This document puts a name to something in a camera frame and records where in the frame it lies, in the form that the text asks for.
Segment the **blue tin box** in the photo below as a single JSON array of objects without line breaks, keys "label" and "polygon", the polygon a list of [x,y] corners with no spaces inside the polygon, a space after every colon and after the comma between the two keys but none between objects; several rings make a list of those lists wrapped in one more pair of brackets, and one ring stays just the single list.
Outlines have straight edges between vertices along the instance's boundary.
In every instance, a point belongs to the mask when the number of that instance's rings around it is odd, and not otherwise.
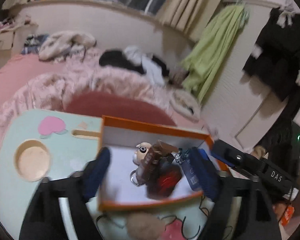
[{"label": "blue tin box", "polygon": [[190,164],[189,159],[189,150],[179,150],[179,165],[186,177],[186,180],[191,188],[192,191],[200,191],[201,187],[198,183],[198,178],[194,173],[194,170]]}]

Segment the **brown printed small carton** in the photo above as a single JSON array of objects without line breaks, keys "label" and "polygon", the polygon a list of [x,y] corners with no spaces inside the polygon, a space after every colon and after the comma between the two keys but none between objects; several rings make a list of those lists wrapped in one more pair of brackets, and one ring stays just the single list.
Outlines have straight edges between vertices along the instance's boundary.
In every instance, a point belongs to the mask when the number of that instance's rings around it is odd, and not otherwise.
[{"label": "brown printed small carton", "polygon": [[137,169],[139,182],[147,183],[154,177],[155,172],[159,169],[161,159],[171,153],[178,152],[179,149],[177,147],[161,140],[154,143]]}]

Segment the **orange cardboard box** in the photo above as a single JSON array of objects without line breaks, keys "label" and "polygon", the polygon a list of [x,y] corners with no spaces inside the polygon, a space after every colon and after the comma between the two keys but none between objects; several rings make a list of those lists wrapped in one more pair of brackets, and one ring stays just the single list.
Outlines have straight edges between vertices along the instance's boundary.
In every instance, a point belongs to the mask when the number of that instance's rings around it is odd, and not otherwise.
[{"label": "orange cardboard box", "polygon": [[98,191],[101,211],[141,210],[181,203],[203,195],[181,150],[210,153],[210,135],[175,127],[103,116],[100,146],[110,150],[110,165]]}]

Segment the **tan fur pompom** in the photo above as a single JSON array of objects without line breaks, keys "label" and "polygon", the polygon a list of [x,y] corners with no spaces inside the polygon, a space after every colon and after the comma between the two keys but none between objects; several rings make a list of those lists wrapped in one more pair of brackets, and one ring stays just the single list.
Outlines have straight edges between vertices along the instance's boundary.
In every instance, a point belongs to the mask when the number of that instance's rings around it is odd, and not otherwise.
[{"label": "tan fur pompom", "polygon": [[150,213],[132,213],[126,219],[127,233],[132,239],[159,239],[165,232],[165,223]]}]

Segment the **white-haired figurine keychain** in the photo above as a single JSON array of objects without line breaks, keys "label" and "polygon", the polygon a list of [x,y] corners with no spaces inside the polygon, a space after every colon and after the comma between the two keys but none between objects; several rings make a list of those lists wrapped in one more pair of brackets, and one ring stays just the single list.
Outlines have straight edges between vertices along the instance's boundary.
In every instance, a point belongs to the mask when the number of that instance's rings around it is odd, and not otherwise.
[{"label": "white-haired figurine keychain", "polygon": [[[137,165],[138,167],[140,166],[151,146],[152,145],[149,142],[142,142],[136,146],[137,150],[133,155],[133,163],[135,165]],[[135,186],[141,186],[144,184],[144,182],[139,182],[137,178],[137,168],[130,173],[130,181]]]}]

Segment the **green hanging garment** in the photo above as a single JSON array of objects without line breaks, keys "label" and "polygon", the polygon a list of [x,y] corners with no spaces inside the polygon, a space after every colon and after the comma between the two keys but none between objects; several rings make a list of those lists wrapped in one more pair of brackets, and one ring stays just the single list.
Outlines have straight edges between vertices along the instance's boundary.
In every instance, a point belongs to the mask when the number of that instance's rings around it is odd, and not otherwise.
[{"label": "green hanging garment", "polygon": [[189,72],[183,88],[199,102],[213,83],[232,43],[249,18],[243,3],[227,5],[205,27],[191,53],[181,62]]}]

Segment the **black hanging garment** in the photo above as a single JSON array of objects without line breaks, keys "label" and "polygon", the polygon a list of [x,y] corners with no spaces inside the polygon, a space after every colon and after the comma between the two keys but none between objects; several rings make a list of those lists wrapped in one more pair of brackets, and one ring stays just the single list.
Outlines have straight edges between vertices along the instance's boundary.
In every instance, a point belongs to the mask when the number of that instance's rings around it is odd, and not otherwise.
[{"label": "black hanging garment", "polygon": [[300,109],[300,14],[273,8],[243,70],[287,101],[281,116],[294,119]]}]

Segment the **pink bed quilt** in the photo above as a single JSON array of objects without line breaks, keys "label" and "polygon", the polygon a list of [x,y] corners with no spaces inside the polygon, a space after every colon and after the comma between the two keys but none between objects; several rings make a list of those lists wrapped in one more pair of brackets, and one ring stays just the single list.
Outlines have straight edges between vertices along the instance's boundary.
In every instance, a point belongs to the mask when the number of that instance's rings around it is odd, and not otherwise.
[{"label": "pink bed quilt", "polygon": [[187,120],[170,105],[172,90],[124,69],[101,67],[102,51],[89,49],[64,63],[46,63],[36,54],[16,55],[0,69],[0,144],[13,119],[29,109],[63,111],[74,96],[90,91],[107,92],[153,104],[177,126],[207,131],[206,122]]}]

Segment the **cream knit sweater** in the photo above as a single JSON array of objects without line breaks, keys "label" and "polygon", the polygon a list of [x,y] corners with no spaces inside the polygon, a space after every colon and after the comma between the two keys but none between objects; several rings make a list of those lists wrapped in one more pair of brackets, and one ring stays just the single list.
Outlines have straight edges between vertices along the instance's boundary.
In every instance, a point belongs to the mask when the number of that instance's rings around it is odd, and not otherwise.
[{"label": "cream knit sweater", "polygon": [[50,61],[64,53],[70,52],[73,46],[89,49],[96,46],[97,40],[90,33],[83,31],[59,31],[50,35],[40,46],[40,61]]}]

